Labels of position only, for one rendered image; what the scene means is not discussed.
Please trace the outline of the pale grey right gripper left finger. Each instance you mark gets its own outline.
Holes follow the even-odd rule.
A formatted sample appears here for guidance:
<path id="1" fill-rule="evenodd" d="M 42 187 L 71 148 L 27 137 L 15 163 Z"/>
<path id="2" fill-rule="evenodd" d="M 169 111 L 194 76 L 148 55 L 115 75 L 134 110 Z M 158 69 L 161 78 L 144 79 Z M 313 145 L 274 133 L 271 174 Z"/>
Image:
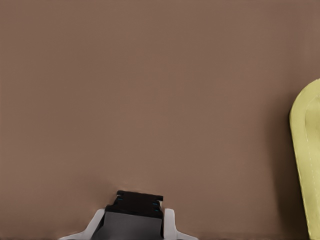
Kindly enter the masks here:
<path id="1" fill-rule="evenodd" d="M 58 240 L 91 240 L 104 214 L 104 208 L 98 209 L 84 231 L 61 237 Z"/>

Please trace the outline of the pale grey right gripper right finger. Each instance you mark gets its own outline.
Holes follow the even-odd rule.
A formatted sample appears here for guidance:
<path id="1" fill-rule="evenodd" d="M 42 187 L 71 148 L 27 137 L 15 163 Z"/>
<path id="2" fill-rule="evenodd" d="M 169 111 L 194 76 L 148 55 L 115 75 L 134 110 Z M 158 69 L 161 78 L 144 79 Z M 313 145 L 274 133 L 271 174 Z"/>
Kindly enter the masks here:
<path id="1" fill-rule="evenodd" d="M 163 221 L 164 240 L 199 240 L 197 237 L 182 233 L 176 228 L 175 211 L 170 208 L 164 210 Z"/>

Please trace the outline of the black switch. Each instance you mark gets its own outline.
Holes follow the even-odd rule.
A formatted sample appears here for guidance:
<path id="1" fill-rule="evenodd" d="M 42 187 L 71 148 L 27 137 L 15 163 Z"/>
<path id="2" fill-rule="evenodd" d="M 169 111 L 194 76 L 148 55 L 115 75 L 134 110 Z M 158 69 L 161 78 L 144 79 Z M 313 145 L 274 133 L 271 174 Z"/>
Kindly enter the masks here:
<path id="1" fill-rule="evenodd" d="M 162 195 L 119 190 L 90 240 L 164 240 Z"/>

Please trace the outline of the yellow-green tray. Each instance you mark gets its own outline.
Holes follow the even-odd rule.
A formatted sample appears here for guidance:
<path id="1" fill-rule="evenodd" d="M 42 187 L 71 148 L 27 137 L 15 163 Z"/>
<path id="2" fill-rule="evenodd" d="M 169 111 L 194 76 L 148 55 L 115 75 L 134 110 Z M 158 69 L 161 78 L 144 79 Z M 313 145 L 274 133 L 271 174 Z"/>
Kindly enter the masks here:
<path id="1" fill-rule="evenodd" d="M 320 240 L 320 79 L 297 95 L 289 124 L 309 238 Z"/>

